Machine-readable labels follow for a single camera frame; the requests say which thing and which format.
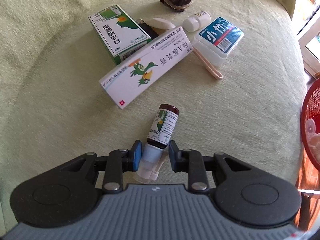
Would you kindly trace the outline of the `pink plastic spoon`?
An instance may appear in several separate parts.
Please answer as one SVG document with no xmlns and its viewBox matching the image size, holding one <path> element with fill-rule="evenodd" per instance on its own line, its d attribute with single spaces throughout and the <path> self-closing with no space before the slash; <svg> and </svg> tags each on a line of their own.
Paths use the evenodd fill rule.
<svg viewBox="0 0 320 240">
<path fill-rule="evenodd" d="M 196 49 L 193 49 L 194 54 L 200 59 L 204 64 L 208 72 L 217 80 L 222 80 L 223 75 Z"/>
</svg>

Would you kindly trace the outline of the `small white pill bottle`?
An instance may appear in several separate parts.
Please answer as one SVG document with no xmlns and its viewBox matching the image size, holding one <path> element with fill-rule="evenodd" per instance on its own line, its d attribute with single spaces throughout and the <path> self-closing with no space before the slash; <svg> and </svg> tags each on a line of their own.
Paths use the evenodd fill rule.
<svg viewBox="0 0 320 240">
<path fill-rule="evenodd" d="M 200 30 L 210 24 L 212 21 L 211 16 L 208 12 L 201 11 L 196 14 L 191 15 L 186 20 L 183 21 L 182 27 L 184 30 L 192 33 Z"/>
</svg>

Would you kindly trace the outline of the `clear box blue label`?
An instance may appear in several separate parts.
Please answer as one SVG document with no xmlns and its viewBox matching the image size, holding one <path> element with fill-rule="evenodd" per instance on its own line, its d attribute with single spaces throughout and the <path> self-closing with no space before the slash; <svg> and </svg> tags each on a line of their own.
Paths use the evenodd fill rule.
<svg viewBox="0 0 320 240">
<path fill-rule="evenodd" d="M 192 44 L 212 65 L 221 67 L 243 36 L 241 29 L 218 17 L 195 35 Z"/>
</svg>

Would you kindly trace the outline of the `green white medicine box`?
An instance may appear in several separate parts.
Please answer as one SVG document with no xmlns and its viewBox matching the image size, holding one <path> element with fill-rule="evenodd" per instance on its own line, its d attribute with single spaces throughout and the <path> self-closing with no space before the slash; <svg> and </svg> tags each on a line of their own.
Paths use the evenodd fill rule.
<svg viewBox="0 0 320 240">
<path fill-rule="evenodd" d="M 120 64 L 151 41 L 147 32 L 117 4 L 88 19 L 115 64 Z"/>
</svg>

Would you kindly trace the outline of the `white sliding window frame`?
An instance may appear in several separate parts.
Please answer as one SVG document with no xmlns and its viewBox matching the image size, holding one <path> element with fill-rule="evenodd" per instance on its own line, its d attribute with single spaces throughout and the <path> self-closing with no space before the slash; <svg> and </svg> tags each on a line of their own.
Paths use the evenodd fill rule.
<svg viewBox="0 0 320 240">
<path fill-rule="evenodd" d="M 319 77 L 319 8 L 298 33 L 304 69 L 313 78 Z"/>
</svg>

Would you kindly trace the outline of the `white oval soap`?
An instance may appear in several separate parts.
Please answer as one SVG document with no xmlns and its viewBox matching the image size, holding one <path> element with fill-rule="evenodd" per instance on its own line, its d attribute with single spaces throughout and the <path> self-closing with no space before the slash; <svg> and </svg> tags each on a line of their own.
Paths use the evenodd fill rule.
<svg viewBox="0 0 320 240">
<path fill-rule="evenodd" d="M 152 18 L 150 20 L 146 20 L 145 22 L 150 27 L 160 30 L 170 30 L 176 28 L 176 25 L 163 18 Z"/>
</svg>

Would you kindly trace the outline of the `light green sofa cover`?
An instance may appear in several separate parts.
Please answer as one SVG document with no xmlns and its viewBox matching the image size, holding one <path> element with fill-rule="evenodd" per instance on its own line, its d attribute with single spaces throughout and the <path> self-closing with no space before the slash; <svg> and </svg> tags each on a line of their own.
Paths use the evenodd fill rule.
<svg viewBox="0 0 320 240">
<path fill-rule="evenodd" d="M 221 81 L 190 54 L 119 109 L 99 85 L 114 62 L 88 20 L 114 4 L 176 25 L 207 11 L 244 37 Z M 145 140 L 163 103 L 180 110 L 179 146 L 222 151 L 294 183 L 305 93 L 299 43 L 277 0 L 193 0 L 184 12 L 160 0 L 1 0 L 1 233 L 16 224 L 9 198 L 18 184 L 83 153 Z"/>
</svg>

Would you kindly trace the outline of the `clear plastic cup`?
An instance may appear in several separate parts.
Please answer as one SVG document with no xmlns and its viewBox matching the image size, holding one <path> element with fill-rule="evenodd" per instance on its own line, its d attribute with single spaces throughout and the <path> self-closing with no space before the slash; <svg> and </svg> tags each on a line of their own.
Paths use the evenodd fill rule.
<svg viewBox="0 0 320 240">
<path fill-rule="evenodd" d="M 305 133 L 308 140 L 316 134 L 316 124 L 313 119 L 308 119 L 305 123 Z"/>
</svg>

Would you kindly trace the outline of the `brown nasal spray bottle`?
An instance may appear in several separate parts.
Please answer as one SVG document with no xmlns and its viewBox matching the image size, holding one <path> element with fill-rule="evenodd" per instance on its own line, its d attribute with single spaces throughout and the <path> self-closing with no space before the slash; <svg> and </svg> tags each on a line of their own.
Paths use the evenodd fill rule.
<svg viewBox="0 0 320 240">
<path fill-rule="evenodd" d="M 161 104 L 149 130 L 135 180 L 147 184 L 156 181 L 168 154 L 165 151 L 178 121 L 175 106 Z"/>
</svg>

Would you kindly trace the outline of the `black lighter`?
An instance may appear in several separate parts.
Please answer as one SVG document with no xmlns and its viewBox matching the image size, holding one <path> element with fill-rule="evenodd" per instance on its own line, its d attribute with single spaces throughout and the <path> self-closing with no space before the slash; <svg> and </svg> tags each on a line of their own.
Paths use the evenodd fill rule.
<svg viewBox="0 0 320 240">
<path fill-rule="evenodd" d="M 136 20 L 137 24 L 151 37 L 152 40 L 159 37 L 159 35 L 142 19 Z"/>
</svg>

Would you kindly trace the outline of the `red plastic mesh basket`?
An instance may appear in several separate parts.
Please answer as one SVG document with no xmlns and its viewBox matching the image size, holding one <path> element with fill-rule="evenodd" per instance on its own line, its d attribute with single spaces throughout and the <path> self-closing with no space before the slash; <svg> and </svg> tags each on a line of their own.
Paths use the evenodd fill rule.
<svg viewBox="0 0 320 240">
<path fill-rule="evenodd" d="M 309 88 L 300 115 L 300 132 L 304 149 L 319 171 L 319 79 Z"/>
</svg>

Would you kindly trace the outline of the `long white parrot box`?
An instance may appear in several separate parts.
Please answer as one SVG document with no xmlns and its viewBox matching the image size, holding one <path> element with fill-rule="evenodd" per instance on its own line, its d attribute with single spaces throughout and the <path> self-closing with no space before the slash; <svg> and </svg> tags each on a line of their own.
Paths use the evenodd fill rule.
<svg viewBox="0 0 320 240">
<path fill-rule="evenodd" d="M 114 67 L 99 83 L 124 109 L 192 51 L 182 26 L 169 29 Z"/>
</svg>

